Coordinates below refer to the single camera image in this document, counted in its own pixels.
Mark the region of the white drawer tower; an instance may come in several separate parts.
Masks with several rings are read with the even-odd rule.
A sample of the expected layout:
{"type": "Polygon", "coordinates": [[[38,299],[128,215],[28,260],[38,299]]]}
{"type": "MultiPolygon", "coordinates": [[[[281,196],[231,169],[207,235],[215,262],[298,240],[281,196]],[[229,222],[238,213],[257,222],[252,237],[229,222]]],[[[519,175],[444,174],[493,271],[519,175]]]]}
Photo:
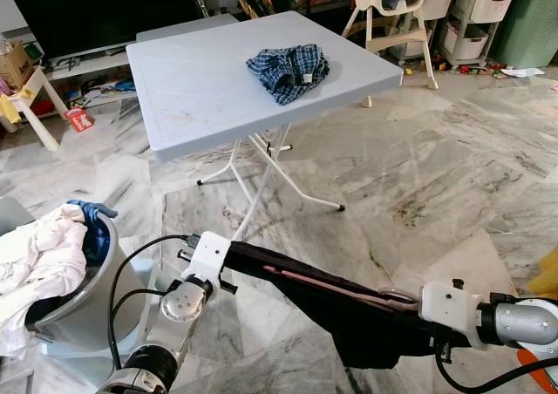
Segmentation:
{"type": "Polygon", "coordinates": [[[495,34],[513,0],[453,0],[439,37],[439,54],[454,70],[487,63],[495,34]]]}

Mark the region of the brown cardboard box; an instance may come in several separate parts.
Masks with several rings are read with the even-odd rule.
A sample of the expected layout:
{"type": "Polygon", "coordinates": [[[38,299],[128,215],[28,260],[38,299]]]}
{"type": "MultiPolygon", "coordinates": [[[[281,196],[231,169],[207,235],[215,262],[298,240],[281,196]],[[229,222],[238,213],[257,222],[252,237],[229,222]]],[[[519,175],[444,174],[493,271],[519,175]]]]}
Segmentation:
{"type": "Polygon", "coordinates": [[[35,71],[35,63],[19,39],[0,43],[0,79],[12,90],[19,91],[35,71]]]}

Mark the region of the blue plaid garment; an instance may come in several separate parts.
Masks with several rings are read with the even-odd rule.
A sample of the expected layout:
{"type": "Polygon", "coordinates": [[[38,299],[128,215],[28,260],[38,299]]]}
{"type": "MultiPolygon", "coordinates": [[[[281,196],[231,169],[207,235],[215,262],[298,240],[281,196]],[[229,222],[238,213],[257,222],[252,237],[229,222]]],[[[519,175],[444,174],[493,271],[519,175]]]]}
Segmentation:
{"type": "Polygon", "coordinates": [[[330,62],[318,44],[262,49],[246,66],[279,105],[294,102],[330,75],[330,62]]]}

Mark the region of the light blue folding table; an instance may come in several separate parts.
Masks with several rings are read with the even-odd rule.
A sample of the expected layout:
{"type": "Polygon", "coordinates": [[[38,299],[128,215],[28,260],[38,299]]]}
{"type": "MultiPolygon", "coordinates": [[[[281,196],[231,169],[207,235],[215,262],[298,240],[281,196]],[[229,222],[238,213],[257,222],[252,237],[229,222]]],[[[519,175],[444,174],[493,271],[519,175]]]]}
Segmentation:
{"type": "Polygon", "coordinates": [[[157,160],[315,118],[396,88],[403,78],[401,68],[294,11],[129,44],[126,54],[157,160]],[[330,74],[279,105],[246,63],[262,49],[303,44],[322,48],[330,74]]]}

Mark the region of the grey laundry basket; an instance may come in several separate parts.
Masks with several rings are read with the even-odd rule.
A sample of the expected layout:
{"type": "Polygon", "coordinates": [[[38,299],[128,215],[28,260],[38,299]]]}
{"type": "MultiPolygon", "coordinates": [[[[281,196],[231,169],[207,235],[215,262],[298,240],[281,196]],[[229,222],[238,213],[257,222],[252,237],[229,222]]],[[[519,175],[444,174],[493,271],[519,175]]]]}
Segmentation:
{"type": "Polygon", "coordinates": [[[99,216],[109,230],[112,249],[99,267],[86,268],[83,282],[71,294],[55,300],[39,300],[23,321],[23,334],[31,342],[44,343],[45,350],[99,353],[109,347],[108,323],[114,323],[115,335],[123,342],[128,334],[143,330],[142,308],[126,306],[109,318],[109,290],[117,270],[122,275],[116,281],[117,295],[144,285],[135,267],[125,262],[119,247],[119,232],[114,218],[99,216]]]}

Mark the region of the green plastic bin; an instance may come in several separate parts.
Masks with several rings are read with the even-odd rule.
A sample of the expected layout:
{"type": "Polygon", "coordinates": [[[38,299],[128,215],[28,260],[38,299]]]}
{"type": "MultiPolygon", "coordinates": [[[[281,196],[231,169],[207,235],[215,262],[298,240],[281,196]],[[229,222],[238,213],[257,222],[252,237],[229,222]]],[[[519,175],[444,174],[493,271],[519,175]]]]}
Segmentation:
{"type": "Polygon", "coordinates": [[[547,66],[558,51],[558,0],[513,0],[489,57],[515,70],[547,66]]]}

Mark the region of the black garment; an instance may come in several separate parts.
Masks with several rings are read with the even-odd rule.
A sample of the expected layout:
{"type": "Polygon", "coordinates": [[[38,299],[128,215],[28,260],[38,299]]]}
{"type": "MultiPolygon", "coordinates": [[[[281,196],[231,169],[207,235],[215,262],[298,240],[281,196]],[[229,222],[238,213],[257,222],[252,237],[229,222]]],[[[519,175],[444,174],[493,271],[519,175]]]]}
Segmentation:
{"type": "Polygon", "coordinates": [[[267,280],[282,291],[312,322],[331,334],[343,366],[351,369],[393,369],[402,356],[430,356],[435,353],[432,345],[435,325],[419,317],[419,310],[380,309],[347,295],[277,275],[264,270],[264,267],[296,272],[355,293],[416,300],[414,295],[378,293],[287,255],[243,241],[231,243],[224,266],[267,280]]]}

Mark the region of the blue cloth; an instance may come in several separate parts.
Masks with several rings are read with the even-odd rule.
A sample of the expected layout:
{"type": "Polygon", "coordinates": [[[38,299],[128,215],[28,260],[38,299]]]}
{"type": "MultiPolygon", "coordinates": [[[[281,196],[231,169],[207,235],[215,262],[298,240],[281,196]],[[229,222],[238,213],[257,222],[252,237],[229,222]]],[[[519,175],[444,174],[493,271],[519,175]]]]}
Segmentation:
{"type": "Polygon", "coordinates": [[[117,212],[103,203],[69,200],[68,204],[76,204],[83,212],[86,234],[84,235],[83,254],[86,267],[99,267],[112,249],[112,238],[107,224],[99,218],[101,214],[108,218],[115,218],[117,212]]]}

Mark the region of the red packet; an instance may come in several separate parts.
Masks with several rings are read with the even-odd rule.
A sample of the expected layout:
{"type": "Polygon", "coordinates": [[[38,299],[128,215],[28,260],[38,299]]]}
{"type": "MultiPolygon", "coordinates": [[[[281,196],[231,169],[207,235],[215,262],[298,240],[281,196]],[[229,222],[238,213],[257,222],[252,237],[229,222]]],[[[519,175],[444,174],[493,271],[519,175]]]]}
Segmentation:
{"type": "Polygon", "coordinates": [[[94,119],[83,107],[73,107],[64,112],[64,116],[71,123],[72,130],[75,132],[84,132],[94,126],[94,119]]]}

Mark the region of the black television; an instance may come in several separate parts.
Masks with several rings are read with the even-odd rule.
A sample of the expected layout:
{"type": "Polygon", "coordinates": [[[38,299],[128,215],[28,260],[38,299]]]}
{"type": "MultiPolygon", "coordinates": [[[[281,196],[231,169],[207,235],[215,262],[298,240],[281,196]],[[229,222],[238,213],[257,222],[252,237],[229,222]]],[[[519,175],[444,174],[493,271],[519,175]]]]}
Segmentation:
{"type": "Polygon", "coordinates": [[[13,0],[45,55],[61,57],[201,18],[195,0],[13,0]]]}

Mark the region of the pink plastic hanger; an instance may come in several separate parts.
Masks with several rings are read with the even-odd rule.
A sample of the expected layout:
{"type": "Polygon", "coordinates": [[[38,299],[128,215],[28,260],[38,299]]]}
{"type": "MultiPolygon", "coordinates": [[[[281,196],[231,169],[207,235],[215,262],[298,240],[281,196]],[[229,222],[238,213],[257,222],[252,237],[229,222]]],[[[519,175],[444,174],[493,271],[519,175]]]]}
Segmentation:
{"type": "Polygon", "coordinates": [[[330,285],[327,282],[320,282],[320,280],[311,278],[311,277],[303,277],[303,275],[296,274],[296,272],[290,272],[283,269],[276,269],[275,267],[266,266],[264,270],[268,270],[270,272],[275,272],[277,275],[283,275],[283,277],[294,278],[295,280],[300,280],[300,282],[309,283],[312,286],[318,286],[323,289],[327,289],[332,291],[332,293],[338,293],[340,295],[344,295],[346,297],[352,298],[354,300],[359,300],[362,303],[366,303],[366,305],[373,305],[380,309],[385,310],[397,310],[397,311],[404,311],[404,310],[418,310],[419,309],[419,302],[418,300],[414,300],[407,297],[399,298],[398,295],[390,295],[390,297],[383,298],[382,295],[368,295],[363,293],[355,293],[355,291],[338,287],[336,285],[330,285]]]}

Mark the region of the white metal table legs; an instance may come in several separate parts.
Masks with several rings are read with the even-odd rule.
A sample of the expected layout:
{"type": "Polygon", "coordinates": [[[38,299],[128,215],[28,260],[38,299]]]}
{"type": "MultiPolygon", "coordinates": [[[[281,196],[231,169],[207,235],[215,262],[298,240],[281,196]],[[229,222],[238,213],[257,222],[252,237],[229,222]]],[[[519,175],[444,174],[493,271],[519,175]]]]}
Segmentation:
{"type": "Polygon", "coordinates": [[[210,183],[213,180],[218,179],[220,175],[223,175],[226,172],[231,172],[234,175],[236,183],[239,184],[241,191],[248,196],[248,209],[244,211],[243,219],[241,220],[239,226],[236,227],[234,235],[231,237],[232,240],[243,240],[243,237],[248,230],[248,224],[250,224],[251,220],[254,219],[256,207],[262,203],[263,195],[267,193],[271,175],[274,173],[278,174],[280,179],[282,179],[288,187],[291,187],[292,190],[298,194],[299,198],[302,198],[304,201],[323,204],[323,206],[331,207],[331,209],[335,209],[338,212],[346,210],[346,206],[344,206],[344,204],[319,199],[316,198],[316,196],[307,194],[301,187],[298,186],[298,183],[296,183],[295,180],[292,179],[286,171],[284,171],[282,164],[279,163],[279,155],[282,154],[284,150],[291,150],[292,146],[287,146],[287,144],[284,143],[284,140],[286,140],[288,136],[290,127],[290,124],[280,127],[279,130],[271,136],[271,138],[266,136],[266,132],[268,132],[268,130],[266,130],[264,132],[252,132],[252,134],[248,135],[247,138],[236,139],[231,148],[231,152],[228,155],[228,162],[226,166],[219,168],[218,171],[211,173],[208,176],[203,176],[203,178],[196,180],[196,186],[200,187],[203,186],[203,184],[210,183]],[[264,167],[263,174],[259,176],[259,180],[255,183],[254,187],[252,187],[251,184],[239,174],[238,167],[235,165],[236,160],[238,160],[238,150],[242,143],[250,144],[251,147],[255,149],[255,154],[259,155],[263,162],[267,164],[267,166],[264,167]]]}

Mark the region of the white television bench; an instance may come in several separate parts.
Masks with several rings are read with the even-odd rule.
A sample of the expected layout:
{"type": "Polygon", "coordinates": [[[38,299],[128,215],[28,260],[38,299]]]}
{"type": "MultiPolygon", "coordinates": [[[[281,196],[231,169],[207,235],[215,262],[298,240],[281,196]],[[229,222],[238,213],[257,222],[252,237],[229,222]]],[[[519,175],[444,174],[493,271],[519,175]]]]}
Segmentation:
{"type": "Polygon", "coordinates": [[[76,57],[43,60],[44,75],[61,98],[61,107],[91,108],[136,98],[123,48],[76,57]]]}

